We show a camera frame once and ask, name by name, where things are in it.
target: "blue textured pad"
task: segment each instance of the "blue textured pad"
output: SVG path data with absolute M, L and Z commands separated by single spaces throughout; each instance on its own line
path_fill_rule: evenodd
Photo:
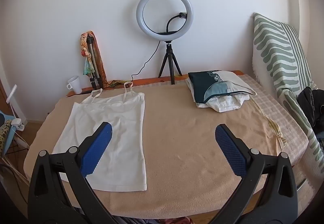
M 246 160 L 235 143 L 232 141 L 231 137 L 221 125 L 218 125 L 216 127 L 215 137 L 216 142 L 225 155 L 234 174 L 240 177 L 244 177 L 247 172 Z
M 90 175 L 95 170 L 101 156 L 106 150 L 112 137 L 111 124 L 106 124 L 103 130 L 98 134 L 92 145 L 82 157 L 81 174 L 83 177 Z

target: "white tank top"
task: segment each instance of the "white tank top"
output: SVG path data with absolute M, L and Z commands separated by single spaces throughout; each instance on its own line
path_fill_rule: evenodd
M 125 85 L 131 84 L 127 92 Z M 57 141 L 53 154 L 79 146 L 102 122 L 112 126 L 112 138 L 94 172 L 86 179 L 93 189 L 103 191 L 145 191 L 146 170 L 142 146 L 144 93 L 124 84 L 125 93 L 98 98 L 102 89 L 93 91 L 82 103 L 74 103 L 69 120 Z M 62 180 L 68 182 L 61 173 Z

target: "green and white striped blanket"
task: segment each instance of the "green and white striped blanket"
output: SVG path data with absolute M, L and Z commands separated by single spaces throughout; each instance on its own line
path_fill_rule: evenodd
M 315 134 L 297 103 L 311 80 L 306 57 L 293 27 L 254 14 L 253 70 L 261 85 L 284 106 L 306 134 L 309 144 L 301 162 L 312 185 L 324 177 L 324 156 Z

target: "silver bolt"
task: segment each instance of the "silver bolt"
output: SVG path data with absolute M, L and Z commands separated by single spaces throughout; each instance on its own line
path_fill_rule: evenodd
M 258 149 L 256 149 L 256 148 L 252 148 L 252 149 L 251 149 L 251 153 L 252 153 L 252 154 L 259 154 L 260 152 L 259 152 Z
M 288 158 L 288 154 L 286 154 L 285 152 L 282 152 L 282 153 L 281 153 L 281 157 L 282 157 L 282 158 Z
M 42 151 L 40 151 L 40 153 L 39 153 L 39 156 L 44 156 L 46 154 L 46 151 L 45 150 L 42 150 Z
M 70 154 L 74 154 L 77 150 L 78 150 L 78 148 L 76 148 L 75 146 L 72 146 L 72 147 L 69 149 L 69 153 L 70 153 Z

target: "blue chair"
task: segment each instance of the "blue chair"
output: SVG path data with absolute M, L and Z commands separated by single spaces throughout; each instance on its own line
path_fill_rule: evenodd
M 2 114 L 4 116 L 4 121 L 13 120 L 15 118 L 14 116 L 4 114 L 2 111 L 0 111 L 0 114 Z M 8 137 L 7 137 L 7 140 L 5 141 L 4 148 L 1 153 L 1 157 L 4 157 L 5 153 L 8 151 L 10 144 L 12 142 L 12 139 L 14 138 L 16 129 L 17 129 L 16 126 L 10 126 Z

